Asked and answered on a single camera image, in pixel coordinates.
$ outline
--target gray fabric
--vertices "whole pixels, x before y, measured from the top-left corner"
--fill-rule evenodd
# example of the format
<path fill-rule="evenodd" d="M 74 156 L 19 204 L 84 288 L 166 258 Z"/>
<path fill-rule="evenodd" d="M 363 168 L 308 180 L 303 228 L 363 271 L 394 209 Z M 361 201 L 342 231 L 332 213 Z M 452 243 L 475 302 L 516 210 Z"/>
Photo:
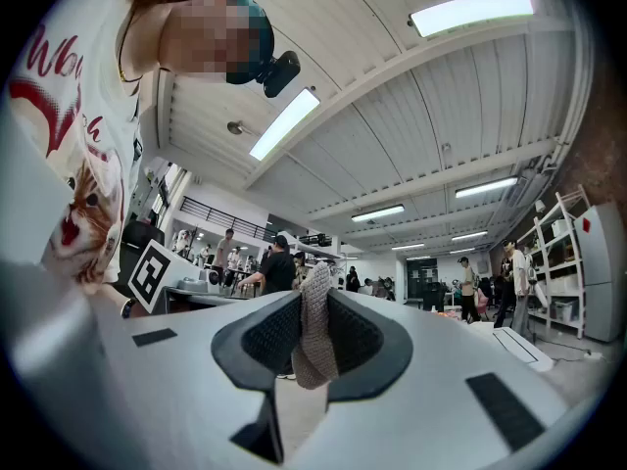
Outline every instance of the gray fabric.
<path fill-rule="evenodd" d="M 331 288 L 331 273 L 319 262 L 301 284 L 301 341 L 292 352 L 296 382 L 313 390 L 339 376 L 333 344 L 328 334 L 329 312 L 326 293 Z"/>
<path fill-rule="evenodd" d="M 527 309 L 528 298 L 528 296 L 516 297 L 516 310 L 513 313 L 513 320 L 511 321 L 511 330 L 518 333 L 523 338 L 529 320 L 529 311 Z"/>

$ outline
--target cat print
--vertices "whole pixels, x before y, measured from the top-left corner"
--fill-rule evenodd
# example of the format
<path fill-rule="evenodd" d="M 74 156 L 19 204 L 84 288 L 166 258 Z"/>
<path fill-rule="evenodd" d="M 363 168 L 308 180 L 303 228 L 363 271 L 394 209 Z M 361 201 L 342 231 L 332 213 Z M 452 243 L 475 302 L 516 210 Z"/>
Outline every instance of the cat print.
<path fill-rule="evenodd" d="M 50 237 L 42 262 L 78 284 L 97 286 L 121 234 L 121 187 L 115 186 L 105 195 L 88 159 L 82 159 L 78 169 L 67 176 L 67 183 L 73 199 Z"/>

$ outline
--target jeans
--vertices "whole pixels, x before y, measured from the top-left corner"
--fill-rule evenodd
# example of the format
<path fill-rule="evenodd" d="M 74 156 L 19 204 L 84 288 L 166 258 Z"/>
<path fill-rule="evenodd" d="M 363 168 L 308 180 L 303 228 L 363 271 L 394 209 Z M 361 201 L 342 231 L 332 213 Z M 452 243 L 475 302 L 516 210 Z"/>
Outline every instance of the jeans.
<path fill-rule="evenodd" d="M 477 307 L 474 305 L 474 296 L 462 296 L 461 297 L 461 320 L 468 318 L 468 313 L 472 315 L 472 321 L 479 321 L 479 313 Z"/>
<path fill-rule="evenodd" d="M 524 338 L 527 330 L 527 322 L 529 321 L 529 310 L 527 309 L 527 300 L 529 296 L 516 297 L 516 310 L 513 313 L 511 321 L 511 330 L 518 333 Z"/>

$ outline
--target railing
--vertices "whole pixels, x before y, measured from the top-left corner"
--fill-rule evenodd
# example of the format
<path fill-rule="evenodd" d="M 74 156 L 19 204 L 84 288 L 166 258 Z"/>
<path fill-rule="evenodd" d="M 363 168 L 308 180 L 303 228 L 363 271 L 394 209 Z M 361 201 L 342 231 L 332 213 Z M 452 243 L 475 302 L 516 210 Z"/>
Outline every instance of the railing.
<path fill-rule="evenodd" d="M 195 215 L 208 221 L 209 223 L 219 224 L 224 228 L 232 228 L 234 232 L 243 233 L 249 237 L 263 240 L 265 242 L 273 242 L 275 232 L 267 230 L 262 226 L 258 226 L 251 222 L 235 217 L 234 215 L 227 214 L 226 212 L 218 211 L 217 209 L 210 208 L 205 204 L 202 204 L 189 197 L 183 198 L 183 203 L 180 206 L 182 212 Z"/>

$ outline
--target metal shelving unit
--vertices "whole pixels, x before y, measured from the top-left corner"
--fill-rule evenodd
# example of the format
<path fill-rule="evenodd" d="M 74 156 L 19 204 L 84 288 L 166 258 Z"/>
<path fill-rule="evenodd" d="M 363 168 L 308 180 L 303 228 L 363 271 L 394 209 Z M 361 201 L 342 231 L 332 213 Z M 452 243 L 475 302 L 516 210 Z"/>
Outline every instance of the metal shelving unit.
<path fill-rule="evenodd" d="M 538 218 L 534 217 L 534 226 L 527 233 L 525 233 L 520 239 L 518 239 L 518 243 L 522 243 L 525 238 L 533 235 L 534 233 L 538 235 L 538 242 L 540 246 L 531 251 L 532 256 L 541 255 L 543 260 L 543 266 L 537 270 L 538 275 L 544 275 L 547 281 L 547 302 L 549 304 L 549 308 L 547 313 L 541 313 L 539 311 L 530 311 L 529 314 L 538 318 L 542 318 L 547 322 L 547 329 L 551 329 L 551 323 L 557 322 L 562 325 L 566 325 L 568 327 L 573 327 L 577 329 L 577 338 L 581 339 L 584 333 L 585 327 L 585 301 L 584 301 L 584 279 L 583 279 L 583 269 L 581 262 L 581 255 L 579 251 L 579 246 L 577 244 L 577 238 L 575 236 L 575 230 L 573 227 L 573 216 L 569 210 L 577 204 L 579 201 L 583 200 L 586 203 L 587 209 L 590 208 L 590 202 L 588 201 L 588 197 L 586 196 L 586 192 L 583 187 L 580 185 L 576 192 L 567 194 L 567 195 L 559 195 L 555 193 L 557 197 L 557 203 L 555 206 L 547 212 L 543 217 Z M 552 240 L 545 242 L 545 234 L 544 231 L 547 229 L 547 225 L 551 224 L 553 221 L 557 219 L 565 219 L 566 221 L 566 230 Z M 565 261 L 563 263 L 557 264 L 555 266 L 549 266 L 549 252 L 551 248 L 559 243 L 559 242 L 570 242 L 572 245 L 572 250 L 574 254 L 574 259 Z M 577 274 L 577 288 L 575 291 L 557 291 L 552 287 L 552 280 L 557 279 L 558 277 L 552 277 L 552 274 L 558 270 L 562 270 L 565 268 L 569 268 L 574 266 L 576 268 Z M 561 319 L 551 318 L 551 307 L 554 302 L 554 299 L 558 298 L 577 298 L 578 300 L 578 314 L 577 320 L 563 321 Z"/>

